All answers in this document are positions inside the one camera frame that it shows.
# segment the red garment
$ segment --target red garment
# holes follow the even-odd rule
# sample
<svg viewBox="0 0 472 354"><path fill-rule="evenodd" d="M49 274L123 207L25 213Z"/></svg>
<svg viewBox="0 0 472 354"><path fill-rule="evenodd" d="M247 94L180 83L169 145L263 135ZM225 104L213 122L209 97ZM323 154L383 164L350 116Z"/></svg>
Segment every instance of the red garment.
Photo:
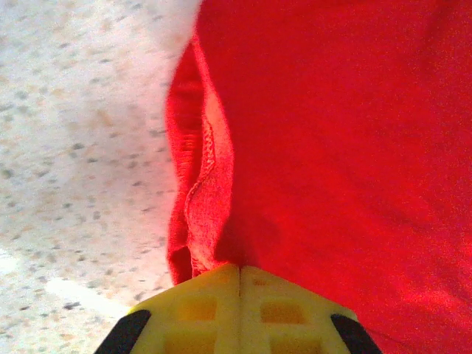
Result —
<svg viewBox="0 0 472 354"><path fill-rule="evenodd" d="M204 1L167 104L173 281L257 266L353 309L385 353L472 353L471 18Z"/></svg>

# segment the black plastic part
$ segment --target black plastic part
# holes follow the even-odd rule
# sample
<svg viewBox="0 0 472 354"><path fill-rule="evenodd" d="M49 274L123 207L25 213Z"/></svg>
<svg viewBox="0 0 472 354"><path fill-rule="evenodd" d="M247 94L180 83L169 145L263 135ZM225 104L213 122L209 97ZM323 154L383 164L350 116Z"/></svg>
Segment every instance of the black plastic part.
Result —
<svg viewBox="0 0 472 354"><path fill-rule="evenodd" d="M149 319L148 310L139 310L121 318L95 354L130 354Z"/></svg>
<svg viewBox="0 0 472 354"><path fill-rule="evenodd" d="M334 327L351 354L382 354L361 324L343 315L331 315Z"/></svg>

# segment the red sweater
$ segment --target red sweater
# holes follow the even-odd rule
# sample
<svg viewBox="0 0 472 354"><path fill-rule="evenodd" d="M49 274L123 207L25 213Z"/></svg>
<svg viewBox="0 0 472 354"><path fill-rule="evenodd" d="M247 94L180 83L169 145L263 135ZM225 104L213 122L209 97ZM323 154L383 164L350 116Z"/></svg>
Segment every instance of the red sweater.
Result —
<svg viewBox="0 0 472 354"><path fill-rule="evenodd" d="M472 1L206 0L167 103L174 283L252 265L472 353Z"/></svg>

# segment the terrazzo floor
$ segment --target terrazzo floor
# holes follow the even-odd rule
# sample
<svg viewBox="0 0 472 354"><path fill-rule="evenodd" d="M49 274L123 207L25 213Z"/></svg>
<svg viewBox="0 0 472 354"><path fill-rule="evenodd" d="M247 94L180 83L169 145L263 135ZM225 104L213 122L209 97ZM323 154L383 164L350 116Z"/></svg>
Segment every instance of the terrazzo floor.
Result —
<svg viewBox="0 0 472 354"><path fill-rule="evenodd" d="M0 353L92 353L171 286L162 105L196 0L0 0Z"/></svg>

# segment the speckled floor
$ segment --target speckled floor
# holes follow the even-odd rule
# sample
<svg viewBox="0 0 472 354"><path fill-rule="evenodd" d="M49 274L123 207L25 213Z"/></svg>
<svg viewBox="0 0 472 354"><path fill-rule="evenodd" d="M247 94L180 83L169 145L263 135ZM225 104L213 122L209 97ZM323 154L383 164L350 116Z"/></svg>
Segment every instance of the speckled floor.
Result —
<svg viewBox="0 0 472 354"><path fill-rule="evenodd" d="M0 353L92 353L170 287L162 119L196 0L0 0Z"/></svg>

